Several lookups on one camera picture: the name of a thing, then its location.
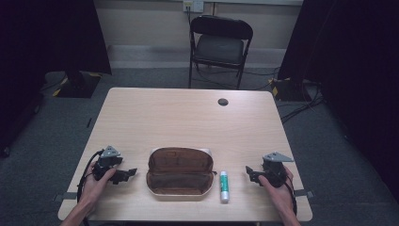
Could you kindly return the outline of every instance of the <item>black controller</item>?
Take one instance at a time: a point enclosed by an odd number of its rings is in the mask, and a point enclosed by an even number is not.
[[[262,186],[259,176],[264,176],[273,187],[281,187],[287,179],[287,171],[282,162],[293,162],[294,160],[280,153],[271,153],[263,157],[263,171],[254,171],[246,166],[249,180]]]
[[[94,178],[99,181],[103,178],[105,173],[113,168],[115,165],[118,165],[122,162],[122,157],[119,157],[120,153],[115,150],[113,147],[108,146],[104,152],[99,156],[97,163],[93,168]],[[127,182],[129,177],[134,176],[136,174],[137,169],[129,169],[128,171],[118,170],[115,174],[109,179],[112,181],[114,185],[117,185],[119,182]]]

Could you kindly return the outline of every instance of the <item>finger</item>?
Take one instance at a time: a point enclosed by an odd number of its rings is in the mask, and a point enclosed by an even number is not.
[[[88,171],[86,172],[86,175],[93,173],[93,168],[94,168],[94,165],[96,165],[96,163],[97,163],[97,161],[90,163],[90,166],[88,167]]]
[[[258,177],[258,179],[259,179],[259,182],[264,186],[264,188],[266,188],[266,190],[268,192],[273,192],[274,191],[274,189],[273,189],[274,187],[272,185],[270,185],[269,180],[267,180],[264,176],[260,175]]]
[[[286,166],[284,166],[284,167],[285,167],[285,171],[287,172],[287,175],[289,175],[290,178],[293,179],[294,178],[293,173]]]
[[[114,168],[109,169],[105,175],[103,176],[103,178],[101,179],[101,181],[108,181],[116,172],[117,170]]]
[[[96,181],[96,179],[94,178],[94,175],[93,174],[88,174],[88,176],[86,176],[86,178],[85,178],[84,186],[86,186],[86,184],[88,184],[88,183],[91,184],[91,183],[93,183],[95,181]]]

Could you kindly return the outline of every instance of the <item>chair seat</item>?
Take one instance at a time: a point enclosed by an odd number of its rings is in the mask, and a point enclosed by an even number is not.
[[[244,42],[218,36],[199,37],[194,59],[240,65],[243,61]]]

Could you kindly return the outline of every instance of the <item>chair backrest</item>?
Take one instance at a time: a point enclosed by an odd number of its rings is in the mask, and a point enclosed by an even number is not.
[[[252,27],[244,21],[230,18],[202,15],[193,19],[191,33],[252,40]]]

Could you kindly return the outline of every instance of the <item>power outlet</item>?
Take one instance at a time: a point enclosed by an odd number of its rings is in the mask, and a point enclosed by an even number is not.
[[[188,8],[194,12],[194,1],[183,1],[183,11],[187,11]]]
[[[194,12],[203,12],[203,1],[194,1]]]

